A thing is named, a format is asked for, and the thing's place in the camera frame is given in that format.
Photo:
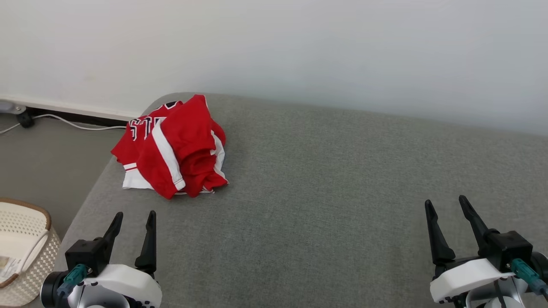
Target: gray sofa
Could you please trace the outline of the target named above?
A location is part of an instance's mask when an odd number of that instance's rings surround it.
[[[166,95],[145,113],[192,94]],[[230,184],[167,201],[122,190],[113,158],[67,231],[56,270],[66,269],[68,247],[102,236],[118,211],[111,262],[133,265],[153,209],[162,307],[441,307],[429,292],[424,202],[432,200],[457,257],[472,256],[459,195],[488,227],[517,230],[548,253],[546,137],[206,97],[226,132]]]

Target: white basket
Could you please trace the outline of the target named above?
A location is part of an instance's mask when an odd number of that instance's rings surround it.
[[[45,209],[0,198],[0,256],[19,260],[15,272],[0,279],[0,306],[23,306],[38,295],[53,271],[59,244]]]

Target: gray floor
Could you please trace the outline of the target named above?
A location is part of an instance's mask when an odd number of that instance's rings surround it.
[[[15,116],[0,114],[0,130],[16,123]],[[45,208],[62,238],[122,134],[40,118],[32,128],[0,135],[0,197]]]

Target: teal connector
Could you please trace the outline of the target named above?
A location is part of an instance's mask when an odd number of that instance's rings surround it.
[[[63,279],[63,283],[57,288],[57,295],[68,297],[74,287],[81,283],[88,275],[88,269],[83,264],[76,265]]]
[[[542,281],[539,274],[529,267],[522,259],[513,259],[511,269],[517,277],[527,282],[533,293],[536,295],[548,295],[546,283]]]

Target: basketball jersey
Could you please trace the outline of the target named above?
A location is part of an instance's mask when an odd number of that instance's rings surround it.
[[[123,188],[175,193],[213,192],[228,183],[221,171],[226,137],[209,114],[206,99],[170,102],[128,122],[112,150],[126,173]]]

